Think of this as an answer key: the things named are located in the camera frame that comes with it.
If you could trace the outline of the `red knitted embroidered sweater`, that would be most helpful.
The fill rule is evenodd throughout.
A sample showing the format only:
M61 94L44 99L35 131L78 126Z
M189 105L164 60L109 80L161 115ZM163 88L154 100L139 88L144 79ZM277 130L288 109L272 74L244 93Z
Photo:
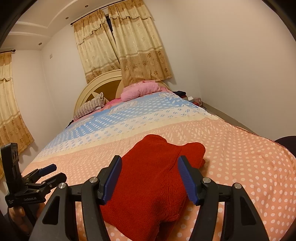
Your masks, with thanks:
M122 157L112 198L101 207L104 221L130 240L167 240L188 203L178 158L199 169L205 152L198 142L177 146L145 136Z

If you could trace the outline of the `beige side window curtain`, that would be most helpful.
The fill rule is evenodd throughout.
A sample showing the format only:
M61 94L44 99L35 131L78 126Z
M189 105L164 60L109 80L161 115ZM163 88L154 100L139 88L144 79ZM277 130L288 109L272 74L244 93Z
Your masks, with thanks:
M16 143L18 144L18 153L22 153L34 142L34 138L25 125L16 102L11 52L1 53L0 65L1 146Z

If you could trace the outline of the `polka dot bedspread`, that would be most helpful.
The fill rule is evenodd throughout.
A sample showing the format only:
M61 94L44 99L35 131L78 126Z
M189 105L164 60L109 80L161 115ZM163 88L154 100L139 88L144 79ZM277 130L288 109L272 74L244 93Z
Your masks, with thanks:
M287 233L295 220L294 155L170 92L120 102L80 118L49 142L23 173L55 164L69 185L80 184L149 134L179 146L203 144L203 173L220 184L241 183L270 240Z

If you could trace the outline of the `striped pillow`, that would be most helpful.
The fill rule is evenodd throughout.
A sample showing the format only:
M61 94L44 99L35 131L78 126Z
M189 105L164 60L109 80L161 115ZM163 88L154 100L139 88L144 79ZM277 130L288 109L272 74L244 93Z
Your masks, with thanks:
M99 95L94 97L92 100L86 102L85 104L79 107L78 111L74 114L74 120L78 120L79 118L92 113L93 111L102 109L105 106L105 99L103 92L100 92Z

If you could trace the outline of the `cream wooden headboard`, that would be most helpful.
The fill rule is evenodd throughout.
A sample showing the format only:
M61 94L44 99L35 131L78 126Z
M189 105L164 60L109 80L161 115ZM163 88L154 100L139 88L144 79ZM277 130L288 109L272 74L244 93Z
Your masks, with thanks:
M90 81L82 90L74 108L74 114L84 103L92 100L103 92L105 102L120 98L124 89L121 70L112 70L103 73Z

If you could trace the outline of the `pink pillow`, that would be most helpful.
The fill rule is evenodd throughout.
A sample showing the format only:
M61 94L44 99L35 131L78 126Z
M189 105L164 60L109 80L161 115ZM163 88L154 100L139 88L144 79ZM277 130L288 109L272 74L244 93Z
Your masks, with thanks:
M161 87L153 80L144 80L125 87L120 95L122 101L130 101L155 92L160 92Z

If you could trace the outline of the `items on floor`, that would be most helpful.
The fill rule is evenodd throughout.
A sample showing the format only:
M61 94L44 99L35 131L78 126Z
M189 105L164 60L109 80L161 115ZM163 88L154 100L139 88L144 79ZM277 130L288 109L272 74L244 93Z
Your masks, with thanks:
M199 97L187 96L187 94L184 91L173 91L173 93L176 94L177 96L179 96L180 98L193 103L196 106L199 106L199 107L203 106L203 102L202 102L201 98L199 98Z

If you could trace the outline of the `beige window curtain left panel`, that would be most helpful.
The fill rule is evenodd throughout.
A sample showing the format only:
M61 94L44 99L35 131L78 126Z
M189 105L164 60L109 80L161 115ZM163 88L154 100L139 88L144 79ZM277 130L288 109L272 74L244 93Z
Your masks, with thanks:
M116 43L103 10L76 21L73 29L87 83L103 73L120 69Z

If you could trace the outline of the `beige window curtain panel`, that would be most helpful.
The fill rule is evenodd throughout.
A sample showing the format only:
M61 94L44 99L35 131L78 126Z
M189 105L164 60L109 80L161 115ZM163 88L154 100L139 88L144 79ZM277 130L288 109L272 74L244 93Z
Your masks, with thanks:
M143 80L171 78L170 66L144 1L121 1L108 6L125 87Z
M73 29L87 83L103 73L120 69L116 43L103 10L76 21Z

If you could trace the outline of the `beige window curtain right panel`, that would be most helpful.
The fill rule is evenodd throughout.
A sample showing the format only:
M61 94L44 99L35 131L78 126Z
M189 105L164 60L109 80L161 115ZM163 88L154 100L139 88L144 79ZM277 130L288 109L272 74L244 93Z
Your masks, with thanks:
M121 1L108 6L125 87L143 80L171 78L170 66L144 1Z

